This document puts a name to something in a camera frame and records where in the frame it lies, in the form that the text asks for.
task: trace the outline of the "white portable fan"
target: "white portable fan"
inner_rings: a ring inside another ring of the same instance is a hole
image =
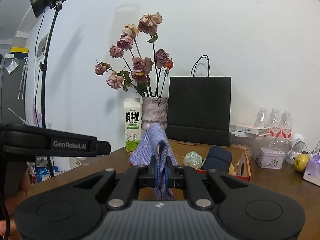
[[[288,152],[288,157],[285,159],[286,162],[293,164],[295,158],[301,154],[302,149],[305,146],[304,137],[300,133],[294,133],[291,137],[290,146],[291,150]]]

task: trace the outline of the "gray cabinet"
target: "gray cabinet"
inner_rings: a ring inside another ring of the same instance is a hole
[[[8,108],[12,109],[12,111],[14,111],[23,120],[26,119],[25,95],[23,95],[22,99],[22,88],[20,99],[18,99],[20,80],[25,60],[18,59],[19,65],[11,72],[11,74],[9,74],[5,66],[11,61],[12,59],[9,58],[4,59],[0,69],[0,122],[2,124],[22,124],[23,121],[16,117]]]

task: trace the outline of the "human hand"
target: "human hand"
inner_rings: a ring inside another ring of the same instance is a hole
[[[19,206],[22,201],[27,199],[26,192],[28,191],[29,188],[30,188],[30,178],[28,175],[28,171],[26,171],[26,174],[20,183],[20,187],[16,196],[5,200],[5,206],[7,207],[7,210],[10,216],[10,237],[8,240],[21,239],[21,236],[16,228],[16,224],[13,220],[13,214],[16,211],[17,206]],[[4,234],[5,234],[5,220],[2,220],[0,221],[0,235],[4,236]]]

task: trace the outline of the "red and white bottle label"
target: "red and white bottle label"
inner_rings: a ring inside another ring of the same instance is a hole
[[[292,128],[281,129],[282,138],[291,138]]]
[[[275,125],[270,128],[270,136],[280,137],[280,134],[281,134],[281,126]]]

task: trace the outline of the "ceiling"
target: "ceiling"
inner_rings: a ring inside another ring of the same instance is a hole
[[[36,22],[30,0],[1,0],[0,48],[10,48],[17,31],[27,37]]]

